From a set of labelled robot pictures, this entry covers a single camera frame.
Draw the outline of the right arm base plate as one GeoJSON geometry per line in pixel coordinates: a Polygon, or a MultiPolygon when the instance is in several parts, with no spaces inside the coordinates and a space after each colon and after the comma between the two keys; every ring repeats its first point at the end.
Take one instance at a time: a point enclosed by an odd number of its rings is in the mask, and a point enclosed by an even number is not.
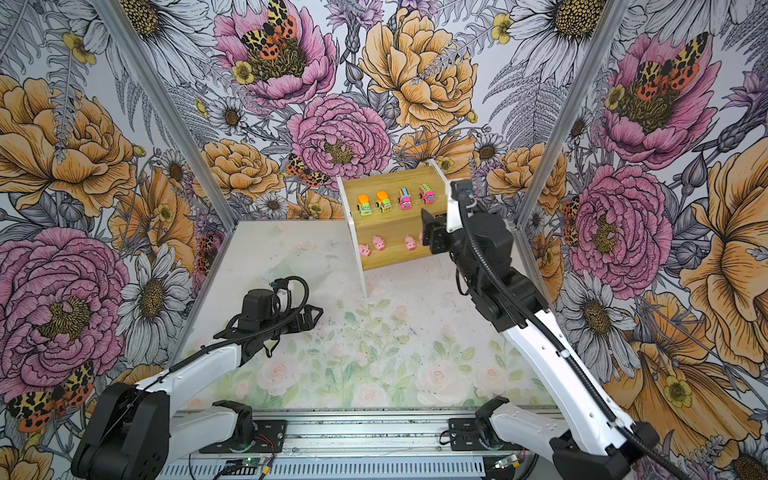
{"type": "Polygon", "coordinates": [[[452,451],[513,450],[514,445],[502,442],[482,420],[477,418],[450,418],[447,432],[441,435],[452,451]]]}

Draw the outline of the green pink toy bus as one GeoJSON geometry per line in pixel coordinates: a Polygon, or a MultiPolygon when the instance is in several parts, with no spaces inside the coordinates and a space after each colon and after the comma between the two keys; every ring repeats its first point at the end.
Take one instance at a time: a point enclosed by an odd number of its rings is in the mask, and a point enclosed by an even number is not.
{"type": "Polygon", "coordinates": [[[427,183],[419,186],[419,197],[425,205],[431,205],[436,202],[434,190],[427,183]]]}

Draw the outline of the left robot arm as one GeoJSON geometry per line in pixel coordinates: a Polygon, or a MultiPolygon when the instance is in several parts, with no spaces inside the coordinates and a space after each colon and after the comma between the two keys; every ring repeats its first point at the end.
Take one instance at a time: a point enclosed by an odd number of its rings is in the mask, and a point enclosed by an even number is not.
{"type": "Polygon", "coordinates": [[[155,479],[165,465],[211,445],[248,449],[259,435],[251,407],[228,400],[177,413],[219,378],[258,353],[272,355],[284,335],[312,330],[323,314],[308,283],[289,276],[252,289],[212,344],[134,384],[99,397],[71,462],[79,479],[155,479]]]}

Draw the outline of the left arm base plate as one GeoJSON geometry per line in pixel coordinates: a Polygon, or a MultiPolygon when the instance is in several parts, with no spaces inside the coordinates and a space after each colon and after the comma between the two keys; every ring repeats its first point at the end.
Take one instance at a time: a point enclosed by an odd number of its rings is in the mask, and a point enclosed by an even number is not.
{"type": "Polygon", "coordinates": [[[230,439],[206,446],[200,453],[281,453],[286,440],[287,425],[285,420],[256,419],[250,427],[238,427],[230,439]]]}

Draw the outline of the blue pink toy bus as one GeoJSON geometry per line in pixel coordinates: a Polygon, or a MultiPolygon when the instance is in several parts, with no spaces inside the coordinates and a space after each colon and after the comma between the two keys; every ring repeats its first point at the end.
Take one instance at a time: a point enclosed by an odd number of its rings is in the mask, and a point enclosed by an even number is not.
{"type": "Polygon", "coordinates": [[[405,187],[399,190],[398,204],[401,210],[410,210],[413,208],[412,196],[405,187]]]}

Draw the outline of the orange green toy truck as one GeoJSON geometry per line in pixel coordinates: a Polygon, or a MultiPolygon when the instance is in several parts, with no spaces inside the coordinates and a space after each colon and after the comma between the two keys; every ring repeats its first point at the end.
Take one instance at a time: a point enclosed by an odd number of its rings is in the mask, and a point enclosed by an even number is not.
{"type": "Polygon", "coordinates": [[[361,194],[357,197],[357,208],[361,217],[368,217],[372,215],[373,211],[368,195],[361,194]]]}
{"type": "Polygon", "coordinates": [[[382,213],[392,210],[392,202],[386,191],[380,190],[376,194],[376,206],[382,213]]]}

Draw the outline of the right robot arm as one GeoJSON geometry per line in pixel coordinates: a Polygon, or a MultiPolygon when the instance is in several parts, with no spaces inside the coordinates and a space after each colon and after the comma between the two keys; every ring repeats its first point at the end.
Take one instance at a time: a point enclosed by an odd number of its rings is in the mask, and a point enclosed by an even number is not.
{"type": "Polygon", "coordinates": [[[423,245],[448,254],[461,294],[522,355],[562,416],[556,421],[496,396],[476,410],[470,434],[488,450],[519,446],[552,462],[564,479],[622,479],[650,457],[658,433],[632,420],[588,371],[537,287],[513,267],[504,220],[423,210],[421,221],[423,245]]]}

